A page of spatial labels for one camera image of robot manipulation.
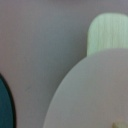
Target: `curved edge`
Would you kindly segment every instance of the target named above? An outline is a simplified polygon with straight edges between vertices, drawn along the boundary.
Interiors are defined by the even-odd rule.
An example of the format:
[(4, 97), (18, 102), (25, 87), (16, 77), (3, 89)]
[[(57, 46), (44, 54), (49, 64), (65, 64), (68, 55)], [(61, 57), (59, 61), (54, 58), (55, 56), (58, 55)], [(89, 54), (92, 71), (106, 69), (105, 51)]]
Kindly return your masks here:
[(95, 21), (97, 20), (97, 19), (99, 19), (99, 18), (101, 18), (102, 16), (107, 16), (107, 15), (111, 15), (111, 16), (121, 16), (121, 17), (124, 17), (124, 18), (127, 18), (128, 19), (128, 16), (126, 15), (126, 14), (123, 14), (123, 13), (116, 13), (116, 12), (108, 12), (108, 13), (102, 13), (102, 14), (99, 14), (98, 16), (96, 16), (93, 20), (92, 20), (92, 22), (91, 22), (91, 24), (90, 24), (90, 26), (89, 26), (89, 28), (88, 28), (88, 32), (87, 32), (87, 56), (88, 55), (90, 55), (90, 53), (89, 53), (89, 33), (90, 33), (90, 31), (91, 31), (91, 29), (92, 29), (92, 27), (93, 27), (93, 24), (95, 23)]
[(5, 88), (7, 89), (10, 101), (11, 101), (12, 112), (13, 112), (13, 128), (16, 128), (16, 125), (17, 125), (17, 123), (16, 123), (17, 122), (16, 121), (16, 109), (15, 109), (15, 104), (14, 104), (13, 96), (12, 96), (11, 90), (10, 90), (10, 88), (8, 86), (8, 83), (6, 82), (6, 80), (4, 79), (4, 77), (3, 77), (3, 75), (1, 73), (0, 73), (0, 79), (4, 83)]

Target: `white surface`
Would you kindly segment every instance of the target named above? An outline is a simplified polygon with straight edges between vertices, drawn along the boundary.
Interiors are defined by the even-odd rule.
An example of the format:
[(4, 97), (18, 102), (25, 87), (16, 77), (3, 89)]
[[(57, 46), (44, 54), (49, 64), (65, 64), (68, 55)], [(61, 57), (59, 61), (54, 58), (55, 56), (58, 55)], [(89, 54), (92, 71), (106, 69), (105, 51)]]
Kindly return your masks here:
[(41, 128), (52, 96), (86, 54), (98, 14), (128, 14), (127, 0), (0, 0), (0, 72), (17, 109), (17, 128)]
[(44, 128), (111, 128), (128, 122), (128, 50), (83, 59), (60, 84)]

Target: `gray wall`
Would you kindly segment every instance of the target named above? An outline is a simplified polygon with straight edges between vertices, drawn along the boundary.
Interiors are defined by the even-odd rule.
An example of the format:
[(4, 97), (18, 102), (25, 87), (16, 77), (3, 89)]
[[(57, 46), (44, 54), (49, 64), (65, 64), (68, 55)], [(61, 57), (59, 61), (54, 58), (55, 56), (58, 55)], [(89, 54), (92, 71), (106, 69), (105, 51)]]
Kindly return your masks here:
[(0, 1), (0, 72), (13, 93), (18, 128), (42, 128), (61, 80), (86, 56), (91, 21), (104, 12), (128, 14), (128, 1)]

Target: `pale green object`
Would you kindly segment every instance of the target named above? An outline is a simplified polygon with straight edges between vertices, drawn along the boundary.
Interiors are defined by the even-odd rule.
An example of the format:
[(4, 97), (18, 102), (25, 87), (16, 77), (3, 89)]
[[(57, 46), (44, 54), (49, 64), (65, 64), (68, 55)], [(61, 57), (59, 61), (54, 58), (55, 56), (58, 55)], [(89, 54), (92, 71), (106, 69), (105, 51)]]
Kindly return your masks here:
[(124, 14), (101, 14), (90, 25), (87, 55), (112, 48), (128, 48), (128, 17)]
[(113, 123), (112, 128), (128, 128), (128, 125), (124, 122)]

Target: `dark teal object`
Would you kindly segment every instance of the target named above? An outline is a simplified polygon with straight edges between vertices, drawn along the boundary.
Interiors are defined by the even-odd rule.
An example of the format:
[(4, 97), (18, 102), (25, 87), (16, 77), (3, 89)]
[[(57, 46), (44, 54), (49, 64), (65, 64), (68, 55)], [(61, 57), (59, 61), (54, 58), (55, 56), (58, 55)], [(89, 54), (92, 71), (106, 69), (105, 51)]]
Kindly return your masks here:
[(0, 128), (14, 128), (14, 106), (9, 88), (0, 75)]

